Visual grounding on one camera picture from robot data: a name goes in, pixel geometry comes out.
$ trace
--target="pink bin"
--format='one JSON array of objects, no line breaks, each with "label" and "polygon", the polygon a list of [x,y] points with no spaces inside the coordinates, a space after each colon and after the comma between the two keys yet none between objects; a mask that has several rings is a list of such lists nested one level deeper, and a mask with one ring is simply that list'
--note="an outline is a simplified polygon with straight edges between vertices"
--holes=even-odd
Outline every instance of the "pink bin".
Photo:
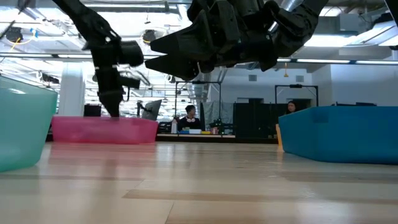
[{"label": "pink bin", "polygon": [[158,123],[141,118],[54,116],[55,142],[146,144],[155,142]]}]

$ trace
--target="person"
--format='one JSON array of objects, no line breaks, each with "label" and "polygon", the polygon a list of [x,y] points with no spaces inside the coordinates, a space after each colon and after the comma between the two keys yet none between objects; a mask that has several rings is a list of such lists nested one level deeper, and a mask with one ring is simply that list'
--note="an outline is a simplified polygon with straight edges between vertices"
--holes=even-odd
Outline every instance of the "person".
[{"label": "person", "polygon": [[185,111],[187,115],[178,122],[178,131],[181,131],[183,128],[200,129],[200,120],[195,117],[197,112],[195,106],[188,105]]},{"label": "person", "polygon": [[291,114],[297,111],[297,105],[296,103],[292,100],[287,103],[287,109],[285,114]]}]

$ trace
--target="bottle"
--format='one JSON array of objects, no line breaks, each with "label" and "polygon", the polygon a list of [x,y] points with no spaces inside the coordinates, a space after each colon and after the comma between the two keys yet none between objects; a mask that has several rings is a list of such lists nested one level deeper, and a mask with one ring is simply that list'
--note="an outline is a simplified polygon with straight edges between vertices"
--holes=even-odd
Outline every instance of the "bottle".
[{"label": "bottle", "polygon": [[176,134],[177,133],[177,120],[174,119],[172,121],[172,134]]}]

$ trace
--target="blue bin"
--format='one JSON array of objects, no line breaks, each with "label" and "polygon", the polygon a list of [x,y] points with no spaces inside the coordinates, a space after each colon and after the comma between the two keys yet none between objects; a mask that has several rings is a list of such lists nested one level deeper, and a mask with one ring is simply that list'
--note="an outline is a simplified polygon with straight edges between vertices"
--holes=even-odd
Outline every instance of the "blue bin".
[{"label": "blue bin", "polygon": [[323,162],[398,164],[398,107],[326,106],[279,118],[285,152]]},{"label": "blue bin", "polygon": [[0,172],[39,161],[58,94],[0,77]]}]

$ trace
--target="wooden floor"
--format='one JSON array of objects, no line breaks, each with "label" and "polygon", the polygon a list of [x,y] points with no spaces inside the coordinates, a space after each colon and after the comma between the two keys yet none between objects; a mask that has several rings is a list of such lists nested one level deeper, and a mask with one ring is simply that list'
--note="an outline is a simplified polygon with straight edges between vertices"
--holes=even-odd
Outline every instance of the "wooden floor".
[{"label": "wooden floor", "polygon": [[398,223],[398,167],[276,147],[48,145],[0,174],[0,224]]}]

